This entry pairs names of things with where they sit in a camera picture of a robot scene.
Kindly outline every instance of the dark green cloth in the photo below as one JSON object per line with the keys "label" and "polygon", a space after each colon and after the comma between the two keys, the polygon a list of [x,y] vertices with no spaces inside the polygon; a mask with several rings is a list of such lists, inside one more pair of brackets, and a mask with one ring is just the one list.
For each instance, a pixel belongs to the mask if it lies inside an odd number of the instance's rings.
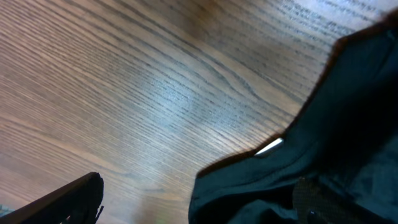
{"label": "dark green cloth", "polygon": [[189,222],[297,223],[300,177],[398,222],[397,38],[348,38],[280,148],[196,179]]}

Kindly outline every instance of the black object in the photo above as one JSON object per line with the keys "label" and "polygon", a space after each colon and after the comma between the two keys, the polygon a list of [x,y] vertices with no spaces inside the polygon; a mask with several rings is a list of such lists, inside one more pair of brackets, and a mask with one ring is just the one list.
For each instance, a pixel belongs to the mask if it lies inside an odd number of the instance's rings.
{"label": "black object", "polygon": [[[197,177],[191,224],[398,222],[398,32],[371,30],[344,38],[279,149]],[[293,192],[302,177],[361,211],[334,205],[347,222],[321,206],[298,212]],[[313,202],[334,203],[324,195]]]}
{"label": "black object", "polygon": [[0,223],[95,224],[104,191],[104,182],[96,172],[0,218]]}

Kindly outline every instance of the white strip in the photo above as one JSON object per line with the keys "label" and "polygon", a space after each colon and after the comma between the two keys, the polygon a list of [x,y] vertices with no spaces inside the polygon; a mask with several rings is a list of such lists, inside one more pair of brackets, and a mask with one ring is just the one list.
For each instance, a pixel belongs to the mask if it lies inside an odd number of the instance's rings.
{"label": "white strip", "polygon": [[280,143],[282,143],[284,140],[282,138],[278,138],[275,141],[271,142],[270,144],[268,144],[266,147],[264,147],[263,149],[261,149],[260,151],[258,151],[255,156],[257,156],[258,154],[261,154],[269,149],[272,149],[273,147],[279,145]]}

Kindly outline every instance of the wooden table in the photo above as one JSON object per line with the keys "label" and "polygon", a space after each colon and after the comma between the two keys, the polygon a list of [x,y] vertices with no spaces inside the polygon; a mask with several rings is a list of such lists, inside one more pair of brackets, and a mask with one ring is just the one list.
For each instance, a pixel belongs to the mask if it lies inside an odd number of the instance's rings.
{"label": "wooden table", "polygon": [[187,223],[195,174],[299,112],[391,0],[1,0],[0,203],[89,171],[100,223]]}

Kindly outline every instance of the wood grain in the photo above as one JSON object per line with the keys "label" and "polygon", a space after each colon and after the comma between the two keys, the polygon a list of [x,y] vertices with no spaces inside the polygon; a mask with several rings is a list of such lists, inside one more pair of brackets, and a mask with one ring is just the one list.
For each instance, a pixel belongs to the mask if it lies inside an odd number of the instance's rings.
{"label": "wood grain", "polygon": [[89,171],[100,223],[187,223],[195,174],[282,132],[397,1],[0,1],[0,203]]}

